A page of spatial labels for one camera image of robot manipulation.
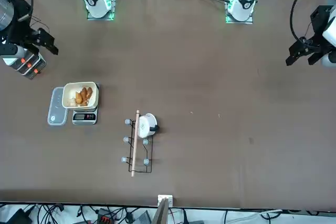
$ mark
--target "clear plastic container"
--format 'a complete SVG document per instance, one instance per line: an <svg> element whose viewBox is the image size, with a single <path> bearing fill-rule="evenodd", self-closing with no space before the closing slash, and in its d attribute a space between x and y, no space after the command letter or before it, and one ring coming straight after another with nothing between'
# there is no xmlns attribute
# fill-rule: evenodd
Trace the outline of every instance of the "clear plastic container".
<svg viewBox="0 0 336 224"><path fill-rule="evenodd" d="M50 126L62 126L67 121L68 109L62 105L64 87L56 87L52 91L49 112L48 124Z"/></svg>

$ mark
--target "white mug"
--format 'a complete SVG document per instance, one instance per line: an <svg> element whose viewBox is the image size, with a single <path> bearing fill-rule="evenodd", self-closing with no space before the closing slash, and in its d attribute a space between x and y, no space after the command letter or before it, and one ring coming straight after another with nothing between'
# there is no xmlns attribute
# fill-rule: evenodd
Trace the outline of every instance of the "white mug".
<svg viewBox="0 0 336 224"><path fill-rule="evenodd" d="M141 138L146 138L148 136L154 135L154 133L160 128L157 125L157 122L158 121L156 120L155 116L151 113L142 115L139 118L138 136Z"/></svg>

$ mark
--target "brown tabletop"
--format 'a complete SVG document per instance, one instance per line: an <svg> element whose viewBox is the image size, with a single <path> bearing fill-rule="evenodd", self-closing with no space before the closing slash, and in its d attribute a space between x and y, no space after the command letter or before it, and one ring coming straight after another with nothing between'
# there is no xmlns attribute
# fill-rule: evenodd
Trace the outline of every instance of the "brown tabletop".
<svg viewBox="0 0 336 224"><path fill-rule="evenodd" d="M286 67L292 2L259 0L253 25L227 25L211 0L118 0L113 22L86 21L81 0L35 0L59 55L42 49L32 81L0 64L1 200L335 210L336 72ZM322 2L298 2L299 36ZM101 85L98 123L69 111L50 127L53 88L82 81ZM131 178L136 109L161 133L153 172Z"/></svg>

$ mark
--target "mug handle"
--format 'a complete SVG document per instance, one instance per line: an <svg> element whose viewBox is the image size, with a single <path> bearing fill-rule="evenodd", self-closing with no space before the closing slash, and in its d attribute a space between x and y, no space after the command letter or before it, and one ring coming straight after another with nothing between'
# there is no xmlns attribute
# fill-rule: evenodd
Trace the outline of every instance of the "mug handle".
<svg viewBox="0 0 336 224"><path fill-rule="evenodd" d="M154 127L149 127L149 131L158 131L159 130L159 126L155 125Z"/></svg>

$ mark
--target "wooden stick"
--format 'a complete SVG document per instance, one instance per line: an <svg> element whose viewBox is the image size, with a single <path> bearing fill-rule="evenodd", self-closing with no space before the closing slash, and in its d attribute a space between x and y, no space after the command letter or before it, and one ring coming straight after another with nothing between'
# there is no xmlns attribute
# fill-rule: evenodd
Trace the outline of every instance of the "wooden stick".
<svg viewBox="0 0 336 224"><path fill-rule="evenodd" d="M133 159L132 159L132 177L134 177L135 174L135 159L137 158L136 156L136 145L138 143L138 128L139 128L139 115L140 111L137 110L137 117L135 119L135 133L134 133L134 146L133 146Z"/></svg>

